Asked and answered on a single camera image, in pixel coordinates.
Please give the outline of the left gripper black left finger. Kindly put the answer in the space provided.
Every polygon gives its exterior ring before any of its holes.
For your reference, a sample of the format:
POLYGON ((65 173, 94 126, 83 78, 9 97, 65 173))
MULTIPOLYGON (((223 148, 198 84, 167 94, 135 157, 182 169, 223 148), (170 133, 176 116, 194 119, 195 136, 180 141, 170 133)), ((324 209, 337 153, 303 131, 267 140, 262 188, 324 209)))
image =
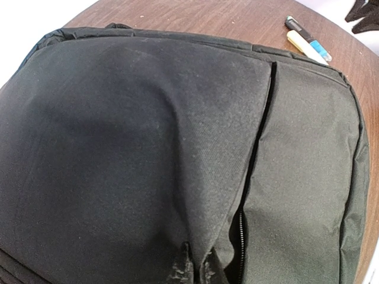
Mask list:
POLYGON ((175 257, 171 267, 168 283, 173 284, 195 284, 197 282, 197 271, 192 256, 190 243, 182 243, 179 254, 175 257))

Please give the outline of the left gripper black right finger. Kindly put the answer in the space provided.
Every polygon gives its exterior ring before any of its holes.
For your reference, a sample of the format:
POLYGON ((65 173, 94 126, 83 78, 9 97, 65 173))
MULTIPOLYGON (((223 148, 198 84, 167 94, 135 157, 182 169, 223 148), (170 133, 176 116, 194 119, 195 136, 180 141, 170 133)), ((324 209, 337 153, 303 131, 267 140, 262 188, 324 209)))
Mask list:
POLYGON ((228 284, 224 269, 215 249, 206 255, 200 268, 200 283, 202 284, 228 284))

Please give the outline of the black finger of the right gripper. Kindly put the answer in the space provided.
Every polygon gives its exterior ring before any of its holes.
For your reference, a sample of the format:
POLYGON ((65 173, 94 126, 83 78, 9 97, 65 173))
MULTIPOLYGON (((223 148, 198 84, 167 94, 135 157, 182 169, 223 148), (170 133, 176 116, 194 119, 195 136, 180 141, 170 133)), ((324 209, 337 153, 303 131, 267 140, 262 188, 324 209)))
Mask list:
POLYGON ((346 22, 359 20, 352 27, 353 33, 378 31, 378 0, 356 0, 345 17, 346 22))

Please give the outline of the blue black marker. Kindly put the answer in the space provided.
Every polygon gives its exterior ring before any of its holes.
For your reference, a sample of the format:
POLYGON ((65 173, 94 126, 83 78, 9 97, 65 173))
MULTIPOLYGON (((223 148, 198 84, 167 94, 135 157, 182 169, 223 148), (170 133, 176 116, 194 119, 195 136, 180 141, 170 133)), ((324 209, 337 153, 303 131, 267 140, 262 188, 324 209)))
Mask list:
POLYGON ((291 31, 295 30, 304 38, 327 62, 332 60, 331 55, 314 39, 293 17, 287 16, 285 26, 291 31))

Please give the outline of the black student backpack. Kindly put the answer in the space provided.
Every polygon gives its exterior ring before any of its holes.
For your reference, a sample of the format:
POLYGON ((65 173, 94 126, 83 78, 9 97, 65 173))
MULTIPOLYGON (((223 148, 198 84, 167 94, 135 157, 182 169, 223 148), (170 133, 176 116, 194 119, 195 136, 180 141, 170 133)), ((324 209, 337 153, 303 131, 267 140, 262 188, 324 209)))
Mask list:
POLYGON ((165 31, 62 28, 1 88, 1 282, 353 283, 370 155, 338 70, 165 31))

